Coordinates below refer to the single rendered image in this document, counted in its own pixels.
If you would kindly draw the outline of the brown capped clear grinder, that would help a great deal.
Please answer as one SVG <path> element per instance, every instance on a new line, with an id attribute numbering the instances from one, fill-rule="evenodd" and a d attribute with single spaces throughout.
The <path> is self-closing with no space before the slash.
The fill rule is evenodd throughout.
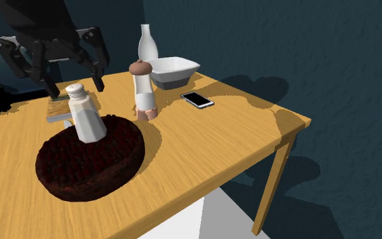
<path id="1" fill-rule="evenodd" d="M 134 80 L 135 112 L 138 120 L 150 121 L 158 116 L 155 95 L 149 74 L 152 66 L 148 62 L 137 60 L 129 67 Z"/>

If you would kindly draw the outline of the dark brown round cake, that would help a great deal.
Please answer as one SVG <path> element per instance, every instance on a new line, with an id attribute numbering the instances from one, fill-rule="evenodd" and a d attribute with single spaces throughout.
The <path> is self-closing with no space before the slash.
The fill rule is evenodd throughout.
<path id="1" fill-rule="evenodd" d="M 107 135 L 95 143 L 78 139 L 70 126 L 46 141 L 37 154 L 35 172 L 55 197 L 68 202 L 88 202 L 125 185 L 145 158 L 142 132 L 130 120 L 102 117 Z"/>

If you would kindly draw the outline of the white square bowl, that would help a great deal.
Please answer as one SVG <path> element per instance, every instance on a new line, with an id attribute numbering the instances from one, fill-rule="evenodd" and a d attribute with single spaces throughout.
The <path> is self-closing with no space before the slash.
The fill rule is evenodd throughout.
<path id="1" fill-rule="evenodd" d="M 162 90 L 186 86 L 191 76 L 200 68 L 200 64 L 178 56 L 149 60 L 148 63 L 153 68 L 150 78 Z"/>

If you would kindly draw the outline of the black smartphone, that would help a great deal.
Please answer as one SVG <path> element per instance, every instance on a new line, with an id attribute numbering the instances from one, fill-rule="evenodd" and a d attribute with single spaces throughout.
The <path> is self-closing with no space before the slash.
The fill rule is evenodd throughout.
<path id="1" fill-rule="evenodd" d="M 203 109 L 214 105 L 213 101 L 203 97 L 196 92 L 184 93 L 181 94 L 180 97 L 198 109 Z"/>

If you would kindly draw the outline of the white bottle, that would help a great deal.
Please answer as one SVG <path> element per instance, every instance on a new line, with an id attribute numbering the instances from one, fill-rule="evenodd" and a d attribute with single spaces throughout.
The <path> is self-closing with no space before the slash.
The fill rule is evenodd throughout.
<path id="1" fill-rule="evenodd" d="M 141 25 L 141 38 L 138 44 L 138 56 L 142 61 L 155 60 L 159 58 L 157 45 L 152 38 L 150 26 Z"/>

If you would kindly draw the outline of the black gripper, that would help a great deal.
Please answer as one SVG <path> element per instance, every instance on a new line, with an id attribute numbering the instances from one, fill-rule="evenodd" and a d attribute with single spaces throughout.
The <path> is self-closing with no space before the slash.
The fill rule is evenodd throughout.
<path id="1" fill-rule="evenodd" d="M 70 49 L 71 58 L 90 71 L 97 91 L 104 90 L 102 77 L 110 56 L 101 30 L 94 26 L 76 31 L 64 0 L 0 0 L 0 12 L 15 30 L 17 42 L 33 53 L 30 65 L 13 41 L 0 38 L 0 55 L 17 77 L 40 83 L 51 98 L 57 98 L 60 90 L 46 73 L 45 53 L 63 54 Z M 79 38 L 94 48 L 94 60 Z"/>

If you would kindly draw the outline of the white salt shaker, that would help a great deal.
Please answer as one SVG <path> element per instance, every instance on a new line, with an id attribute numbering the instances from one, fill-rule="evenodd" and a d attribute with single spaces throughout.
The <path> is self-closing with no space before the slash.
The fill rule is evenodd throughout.
<path id="1" fill-rule="evenodd" d="M 83 143 L 95 143 L 103 139 L 107 135 L 107 128 L 83 84 L 71 84 L 66 87 L 66 92 L 78 139 Z"/>

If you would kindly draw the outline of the wooden table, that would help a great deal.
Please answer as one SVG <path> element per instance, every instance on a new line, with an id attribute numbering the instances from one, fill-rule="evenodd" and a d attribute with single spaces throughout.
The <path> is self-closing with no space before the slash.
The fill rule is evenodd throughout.
<path id="1" fill-rule="evenodd" d="M 214 105 L 198 109 L 180 97 L 188 92 Z M 155 97 L 158 116 L 138 123 L 146 146 L 139 173 L 91 202 L 59 200 L 36 177 L 38 151 L 64 128 L 47 122 L 48 98 L 0 115 L 0 239 L 137 239 L 274 154 L 251 227 L 259 232 L 294 138 L 310 119 L 199 73 Z"/>

